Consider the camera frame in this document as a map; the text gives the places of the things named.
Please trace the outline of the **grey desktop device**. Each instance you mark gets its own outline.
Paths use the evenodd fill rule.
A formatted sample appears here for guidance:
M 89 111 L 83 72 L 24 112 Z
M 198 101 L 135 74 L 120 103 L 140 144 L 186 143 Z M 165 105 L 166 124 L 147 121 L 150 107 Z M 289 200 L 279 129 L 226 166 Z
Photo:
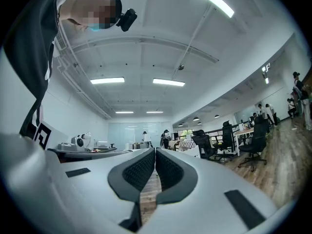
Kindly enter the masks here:
M 65 142 L 58 144 L 58 150 L 68 151 L 68 152 L 77 152 L 78 151 L 76 144 L 65 143 Z

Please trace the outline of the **person's black white shirt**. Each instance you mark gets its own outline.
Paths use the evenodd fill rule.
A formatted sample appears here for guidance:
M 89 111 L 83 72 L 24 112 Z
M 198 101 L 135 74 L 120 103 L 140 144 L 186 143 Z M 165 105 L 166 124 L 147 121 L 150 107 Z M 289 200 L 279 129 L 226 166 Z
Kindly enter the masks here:
M 14 71 L 35 97 L 19 127 L 23 136 L 32 123 L 52 74 L 53 41 L 59 30 L 59 8 L 65 0 L 30 0 L 15 19 L 4 41 Z

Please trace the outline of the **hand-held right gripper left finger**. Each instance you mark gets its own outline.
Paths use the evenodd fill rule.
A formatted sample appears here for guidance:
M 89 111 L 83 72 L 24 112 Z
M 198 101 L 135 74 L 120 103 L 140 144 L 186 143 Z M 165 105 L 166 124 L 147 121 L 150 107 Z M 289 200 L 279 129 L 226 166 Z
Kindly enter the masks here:
M 141 228 L 140 193 L 155 168 L 154 148 L 60 166 L 88 210 L 134 233 Z

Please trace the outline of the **illuminated wall sign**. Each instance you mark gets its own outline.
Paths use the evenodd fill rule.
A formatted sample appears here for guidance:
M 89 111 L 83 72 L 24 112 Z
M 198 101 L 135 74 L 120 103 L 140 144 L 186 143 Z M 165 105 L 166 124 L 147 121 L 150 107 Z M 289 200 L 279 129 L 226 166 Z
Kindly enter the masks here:
M 271 65 L 270 63 L 267 63 L 265 66 L 262 67 L 262 76 L 265 80 L 265 83 L 268 84 L 269 83 L 269 78 L 268 78 L 268 71 L 270 69 Z

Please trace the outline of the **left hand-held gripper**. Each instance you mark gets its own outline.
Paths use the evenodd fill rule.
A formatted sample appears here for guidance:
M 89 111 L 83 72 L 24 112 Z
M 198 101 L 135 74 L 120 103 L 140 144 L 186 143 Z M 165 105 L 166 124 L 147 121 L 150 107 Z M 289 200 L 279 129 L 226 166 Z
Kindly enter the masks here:
M 55 129 L 45 121 L 42 121 L 37 127 L 33 141 L 40 145 L 43 150 L 56 152 L 59 144 L 67 143 L 69 137 L 61 131 Z

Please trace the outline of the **black office chair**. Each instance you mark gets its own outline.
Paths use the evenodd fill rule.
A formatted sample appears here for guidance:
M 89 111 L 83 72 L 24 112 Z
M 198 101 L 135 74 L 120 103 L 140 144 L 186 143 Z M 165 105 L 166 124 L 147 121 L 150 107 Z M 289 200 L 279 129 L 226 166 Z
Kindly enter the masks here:
M 238 165 L 238 168 L 241 168 L 243 164 L 251 163 L 251 172 L 254 172 L 255 164 L 257 162 L 263 162 L 264 165 L 267 165 L 267 160 L 261 158 L 261 153 L 267 146 L 267 126 L 267 121 L 263 118 L 263 116 L 258 116 L 255 118 L 252 142 L 250 144 L 241 145 L 238 147 L 240 151 L 248 153 L 250 156 L 244 158 L 244 161 Z
M 216 143 L 213 144 L 216 150 L 222 151 L 222 154 L 217 154 L 218 162 L 221 160 L 226 160 L 227 158 L 232 161 L 234 156 L 234 136 L 233 136 L 233 126 L 229 123 L 229 121 L 225 121 L 222 126 L 222 141 L 219 142 L 216 139 Z
M 193 131 L 192 140 L 199 148 L 200 158 L 210 160 L 216 154 L 216 148 L 211 146 L 209 135 L 203 130 Z

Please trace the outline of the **table with checkered cloth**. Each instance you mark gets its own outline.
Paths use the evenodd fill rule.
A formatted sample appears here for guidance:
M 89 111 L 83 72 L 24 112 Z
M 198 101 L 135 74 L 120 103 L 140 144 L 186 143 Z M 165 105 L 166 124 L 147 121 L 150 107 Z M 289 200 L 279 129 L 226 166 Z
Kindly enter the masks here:
M 193 149 L 196 147 L 196 144 L 193 140 L 182 140 L 179 142 L 179 150 L 184 152 L 189 149 Z

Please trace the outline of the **dark top desk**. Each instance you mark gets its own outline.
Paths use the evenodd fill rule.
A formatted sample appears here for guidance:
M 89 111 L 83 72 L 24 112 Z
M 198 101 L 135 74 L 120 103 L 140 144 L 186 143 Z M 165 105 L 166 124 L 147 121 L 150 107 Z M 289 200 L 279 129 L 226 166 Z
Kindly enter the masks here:
M 117 150 L 117 149 L 108 149 L 108 150 L 100 150 L 98 152 L 78 152 L 78 151 L 65 151 L 65 150 L 58 150 L 58 149 L 47 149 L 48 151 L 54 152 L 57 154 L 59 159 L 68 160 L 68 159 L 79 159 L 79 160 L 92 160 L 92 159 L 101 159 L 101 158 L 108 158 L 112 156 L 118 156 L 122 154 L 127 154 L 133 152 L 132 150 Z

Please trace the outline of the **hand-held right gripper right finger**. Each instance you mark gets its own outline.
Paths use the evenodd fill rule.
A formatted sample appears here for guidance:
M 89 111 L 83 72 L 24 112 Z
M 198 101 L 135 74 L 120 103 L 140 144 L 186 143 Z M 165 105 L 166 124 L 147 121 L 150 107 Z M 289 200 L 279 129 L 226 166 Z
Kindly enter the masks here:
M 156 150 L 162 191 L 143 234 L 244 234 L 276 211 L 273 201 L 231 169 Z

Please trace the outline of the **white desk with wooden top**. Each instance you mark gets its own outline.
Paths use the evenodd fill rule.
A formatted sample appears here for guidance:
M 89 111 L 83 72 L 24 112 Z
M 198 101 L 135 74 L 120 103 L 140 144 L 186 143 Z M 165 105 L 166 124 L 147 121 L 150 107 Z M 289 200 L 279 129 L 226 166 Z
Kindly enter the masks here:
M 254 132 L 254 127 L 250 128 L 250 129 L 239 130 L 239 131 L 236 131 L 234 133 L 234 137 L 235 137 L 235 140 L 236 140 L 237 156 L 240 156 L 238 137 L 242 136 L 242 135 L 245 135 L 245 134 L 251 134 L 253 132 Z

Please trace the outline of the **white ceiling air vent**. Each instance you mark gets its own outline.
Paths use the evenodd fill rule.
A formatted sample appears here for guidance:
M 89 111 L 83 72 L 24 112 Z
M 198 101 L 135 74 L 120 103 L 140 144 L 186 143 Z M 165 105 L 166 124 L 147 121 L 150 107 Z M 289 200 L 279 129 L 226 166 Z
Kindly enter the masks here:
M 62 36 L 62 33 L 60 31 L 58 31 L 58 33 L 56 34 L 54 42 L 60 51 L 63 51 L 64 49 L 67 48 L 66 42 L 65 42 L 65 40 Z

